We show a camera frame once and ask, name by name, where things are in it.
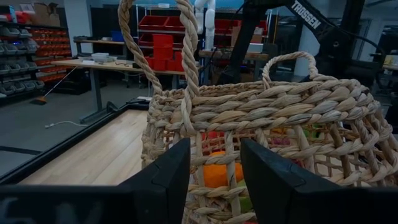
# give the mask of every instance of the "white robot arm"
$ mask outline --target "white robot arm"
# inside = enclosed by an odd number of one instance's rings
[[[216,0],[196,0],[195,1],[195,16],[198,22],[198,34],[203,33],[203,10],[207,3],[208,9],[206,11],[206,50],[213,48],[214,34],[215,34],[215,15],[216,15]]]

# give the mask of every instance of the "wooden tabletop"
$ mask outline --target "wooden tabletop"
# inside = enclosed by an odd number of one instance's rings
[[[398,71],[398,65],[383,65],[384,69]]]
[[[133,68],[132,61],[128,60],[116,60],[115,62],[108,62],[104,64],[95,63],[94,65],[85,65],[81,62],[80,59],[73,60],[64,60],[64,61],[56,61],[51,62],[53,65],[66,65],[66,66],[74,66],[81,68],[95,68],[99,70],[117,70],[117,71],[125,71],[125,72],[143,72],[141,68]],[[165,75],[185,75],[185,72],[178,71],[157,71],[154,70],[155,73],[165,74]]]
[[[74,43],[92,43],[92,44],[116,44],[116,45],[124,45],[124,42],[108,41],[108,40],[74,40]]]
[[[127,110],[19,184],[120,184],[141,170],[147,114]]]
[[[210,58],[212,54],[213,54],[213,52],[211,50],[200,50],[199,51],[199,57]],[[232,51],[230,51],[230,50],[227,50],[227,51],[217,50],[216,53],[214,54],[213,58],[229,59],[231,57],[231,54],[232,54]],[[267,54],[246,53],[246,56],[244,59],[266,61],[266,60],[268,60],[268,58],[269,57]]]

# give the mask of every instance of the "broom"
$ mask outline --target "broom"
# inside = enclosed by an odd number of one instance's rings
[[[67,75],[65,75],[57,84],[55,84],[55,86],[54,86],[53,88],[51,88],[51,90],[48,91],[44,96],[40,96],[40,97],[38,97],[37,99],[34,99],[34,100],[32,100],[31,102],[29,102],[29,103],[32,103],[32,104],[34,104],[34,105],[40,105],[40,106],[46,104],[47,101],[45,100],[45,97],[46,97],[48,94],[50,94],[51,91],[52,91],[53,89],[55,89],[55,87],[57,87],[64,79],[66,79],[66,77],[69,76],[76,68],[77,68],[77,66],[76,66],[75,68],[73,68],[72,71],[70,71]]]

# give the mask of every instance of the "rope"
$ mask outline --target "rope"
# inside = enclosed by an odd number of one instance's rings
[[[133,3],[133,0],[120,0],[119,8],[118,8],[118,16],[119,16],[119,25],[122,30],[124,41],[126,42],[127,48],[134,55],[134,61],[143,69],[146,77],[155,90],[155,94],[162,95],[162,85],[157,79],[154,71],[149,67],[147,60],[144,58],[144,54],[138,45],[134,42],[130,34],[130,8]]]
[[[184,92],[184,99],[181,102],[181,112],[183,125],[181,132],[191,136],[196,135],[196,131],[190,121],[192,112],[192,99],[199,96],[198,68],[195,65],[193,53],[197,49],[198,34],[197,22],[193,13],[192,5],[187,0],[176,0],[177,7],[181,11],[180,21],[185,27],[185,37],[182,48],[182,67],[187,79],[187,87]]]
[[[307,52],[294,52],[291,54],[287,55],[281,55],[278,57],[274,57],[273,59],[269,60],[262,70],[262,81],[264,83],[264,88],[267,90],[270,88],[269,84],[271,83],[271,79],[269,78],[269,70],[271,69],[271,66],[276,64],[277,62],[283,61],[283,60],[290,60],[290,59],[297,59],[297,58],[306,58],[308,59],[308,69],[310,70],[310,78],[314,79],[318,76],[318,69],[317,69],[317,62],[315,61],[315,58],[310,55]]]

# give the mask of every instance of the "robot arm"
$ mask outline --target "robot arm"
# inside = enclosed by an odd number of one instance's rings
[[[205,49],[211,50],[213,48],[214,34],[215,34],[215,15],[216,15],[216,0],[196,0],[195,1],[195,17],[198,22],[198,34],[203,33],[203,17],[204,8],[207,3],[205,27],[206,27],[206,46]]]
[[[218,85],[240,82],[240,66],[248,51],[254,29],[266,11],[275,7],[286,6],[299,19],[303,20],[305,26],[314,33],[319,41],[320,52],[330,57],[347,57],[345,48],[350,41],[350,36],[333,26],[321,12],[306,0],[245,0],[245,3],[242,27],[231,54],[230,64],[221,74]]]

